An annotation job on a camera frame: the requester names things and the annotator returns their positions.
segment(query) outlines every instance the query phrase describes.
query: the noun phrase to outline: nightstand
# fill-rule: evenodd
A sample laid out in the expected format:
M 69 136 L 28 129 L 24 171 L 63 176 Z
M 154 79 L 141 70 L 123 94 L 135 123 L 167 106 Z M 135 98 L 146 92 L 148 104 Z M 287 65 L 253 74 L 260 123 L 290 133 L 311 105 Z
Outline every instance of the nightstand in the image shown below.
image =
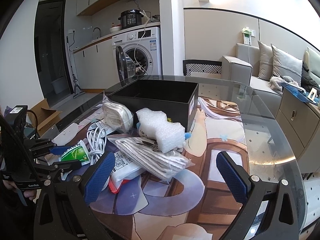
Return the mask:
M 317 171 L 320 168 L 318 107 L 301 102 L 284 88 L 276 120 L 291 146 L 301 173 Z

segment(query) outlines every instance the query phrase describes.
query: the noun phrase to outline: drawer handle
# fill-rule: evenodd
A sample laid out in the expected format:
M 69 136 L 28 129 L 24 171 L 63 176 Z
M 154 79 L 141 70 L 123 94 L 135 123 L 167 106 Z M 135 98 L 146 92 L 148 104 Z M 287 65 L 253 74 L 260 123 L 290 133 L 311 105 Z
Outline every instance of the drawer handle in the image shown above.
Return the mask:
M 296 116 L 296 111 L 292 111 L 292 115 L 291 115 L 291 121 L 293 121 L 294 120 L 294 117 Z

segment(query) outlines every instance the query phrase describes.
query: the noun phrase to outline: white and green package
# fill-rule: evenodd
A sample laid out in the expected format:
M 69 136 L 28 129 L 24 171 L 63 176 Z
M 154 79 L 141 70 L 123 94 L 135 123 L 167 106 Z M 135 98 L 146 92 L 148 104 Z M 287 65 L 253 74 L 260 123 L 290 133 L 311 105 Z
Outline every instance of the white and green package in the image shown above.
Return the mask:
M 79 160 L 81 165 L 90 163 L 89 152 L 85 143 L 80 140 L 75 146 L 66 150 L 60 157 L 60 161 Z

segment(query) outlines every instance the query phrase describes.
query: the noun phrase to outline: doorway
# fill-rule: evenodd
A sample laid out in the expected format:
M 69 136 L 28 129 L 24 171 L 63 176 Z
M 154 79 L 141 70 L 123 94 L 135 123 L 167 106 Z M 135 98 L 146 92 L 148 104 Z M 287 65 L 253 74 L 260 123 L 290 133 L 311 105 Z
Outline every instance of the doorway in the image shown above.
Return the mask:
M 41 1 L 36 12 L 36 68 L 50 107 L 73 94 L 64 42 L 65 3 L 66 0 Z

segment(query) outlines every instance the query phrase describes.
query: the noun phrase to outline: open black storage box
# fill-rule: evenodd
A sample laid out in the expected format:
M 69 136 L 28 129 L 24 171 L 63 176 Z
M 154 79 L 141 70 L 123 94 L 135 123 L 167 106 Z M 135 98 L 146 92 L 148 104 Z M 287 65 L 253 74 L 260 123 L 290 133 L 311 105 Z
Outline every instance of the open black storage box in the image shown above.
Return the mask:
M 196 115 L 199 84 L 169 80 L 136 80 L 111 93 L 110 100 L 125 105 L 134 113 L 133 125 L 136 127 L 136 112 L 142 108 L 163 111 L 172 122 L 179 122 L 190 131 Z

